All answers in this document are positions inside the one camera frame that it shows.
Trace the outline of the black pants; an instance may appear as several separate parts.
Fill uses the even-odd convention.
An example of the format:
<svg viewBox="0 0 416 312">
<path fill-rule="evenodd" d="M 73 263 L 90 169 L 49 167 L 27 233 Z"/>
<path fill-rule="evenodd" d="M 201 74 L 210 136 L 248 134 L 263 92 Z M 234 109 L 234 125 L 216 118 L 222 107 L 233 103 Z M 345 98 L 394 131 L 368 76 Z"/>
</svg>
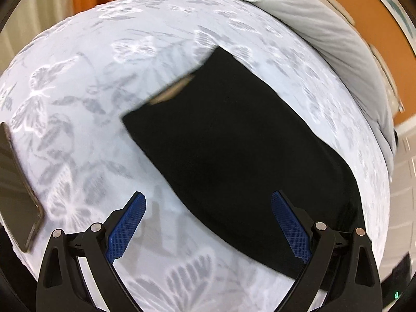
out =
<svg viewBox="0 0 416 312">
<path fill-rule="evenodd" d="M 272 213 L 275 191 L 333 230 L 351 232 L 365 224 L 358 185 L 344 159 L 222 48 L 179 93 L 145 103 L 122 121 L 202 224 L 289 277 L 297 277 L 302 261 Z"/>
</svg>

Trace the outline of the white wardrobe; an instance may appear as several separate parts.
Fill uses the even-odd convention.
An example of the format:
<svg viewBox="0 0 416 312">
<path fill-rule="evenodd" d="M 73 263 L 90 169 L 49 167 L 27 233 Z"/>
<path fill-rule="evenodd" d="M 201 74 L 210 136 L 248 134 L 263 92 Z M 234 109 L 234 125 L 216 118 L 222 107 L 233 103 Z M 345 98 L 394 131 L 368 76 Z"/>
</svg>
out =
<svg viewBox="0 0 416 312">
<path fill-rule="evenodd" d="M 398 139 L 390 193 L 388 235 L 379 268 L 381 279 L 390 275 L 407 254 L 415 267 L 415 130 Z"/>
</svg>

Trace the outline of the smartphone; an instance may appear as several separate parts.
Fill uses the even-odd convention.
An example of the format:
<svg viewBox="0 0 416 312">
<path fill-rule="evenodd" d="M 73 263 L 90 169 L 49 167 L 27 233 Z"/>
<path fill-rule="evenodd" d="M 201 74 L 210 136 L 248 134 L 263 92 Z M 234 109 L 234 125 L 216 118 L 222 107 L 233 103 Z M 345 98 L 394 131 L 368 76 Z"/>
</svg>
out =
<svg viewBox="0 0 416 312">
<path fill-rule="evenodd" d="M 44 209 L 21 168 L 5 122 L 1 123 L 1 217 L 19 249 L 28 252 L 43 224 Z"/>
</svg>

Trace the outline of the cream padded headboard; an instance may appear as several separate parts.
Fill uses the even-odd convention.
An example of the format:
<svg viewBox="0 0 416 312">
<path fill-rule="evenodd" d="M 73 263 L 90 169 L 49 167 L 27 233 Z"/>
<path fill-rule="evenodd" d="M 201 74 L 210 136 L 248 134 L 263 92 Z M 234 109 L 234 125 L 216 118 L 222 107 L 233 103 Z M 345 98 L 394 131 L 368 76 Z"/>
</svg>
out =
<svg viewBox="0 0 416 312">
<path fill-rule="evenodd" d="M 337 2 L 351 14 L 356 29 L 378 49 L 387 63 L 404 105 L 404 111 L 395 117 L 395 122 L 403 122 L 415 110 L 415 55 L 403 31 L 380 0 Z"/>
</svg>

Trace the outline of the bed with butterfly sheet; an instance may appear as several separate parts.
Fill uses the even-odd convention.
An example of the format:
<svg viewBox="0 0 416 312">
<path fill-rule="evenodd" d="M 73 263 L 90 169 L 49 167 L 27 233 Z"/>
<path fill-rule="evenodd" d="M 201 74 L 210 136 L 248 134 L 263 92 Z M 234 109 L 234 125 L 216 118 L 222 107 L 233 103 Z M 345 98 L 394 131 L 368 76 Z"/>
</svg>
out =
<svg viewBox="0 0 416 312">
<path fill-rule="evenodd" d="M 1 75 L 1 120 L 44 209 L 28 252 L 147 200 L 117 273 L 146 311 L 272 311 L 302 268 L 282 190 L 383 256 L 390 173 L 337 72 L 239 0 L 118 0 L 69 17 Z"/>
</svg>

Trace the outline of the grey duvet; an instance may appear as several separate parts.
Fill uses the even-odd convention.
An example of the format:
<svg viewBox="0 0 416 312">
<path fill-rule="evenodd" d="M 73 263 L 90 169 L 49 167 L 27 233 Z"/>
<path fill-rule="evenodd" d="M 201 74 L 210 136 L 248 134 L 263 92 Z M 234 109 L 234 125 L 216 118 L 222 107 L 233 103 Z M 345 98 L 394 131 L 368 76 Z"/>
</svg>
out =
<svg viewBox="0 0 416 312">
<path fill-rule="evenodd" d="M 383 77 L 358 32 L 319 0 L 261 0 L 255 5 L 292 28 L 332 67 L 360 107 L 392 174 L 393 117 Z"/>
</svg>

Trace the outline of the framed wall painting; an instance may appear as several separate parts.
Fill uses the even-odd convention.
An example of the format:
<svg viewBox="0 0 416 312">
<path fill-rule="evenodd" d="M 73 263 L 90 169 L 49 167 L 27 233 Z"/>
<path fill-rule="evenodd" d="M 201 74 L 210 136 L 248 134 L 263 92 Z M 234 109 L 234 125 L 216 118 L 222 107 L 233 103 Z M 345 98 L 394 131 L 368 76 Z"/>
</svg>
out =
<svg viewBox="0 0 416 312">
<path fill-rule="evenodd" d="M 403 34 L 409 42 L 413 51 L 415 51 L 415 25 L 411 21 L 403 5 L 399 0 L 380 0 L 382 4 L 388 9 L 397 24 L 400 26 Z"/>
</svg>

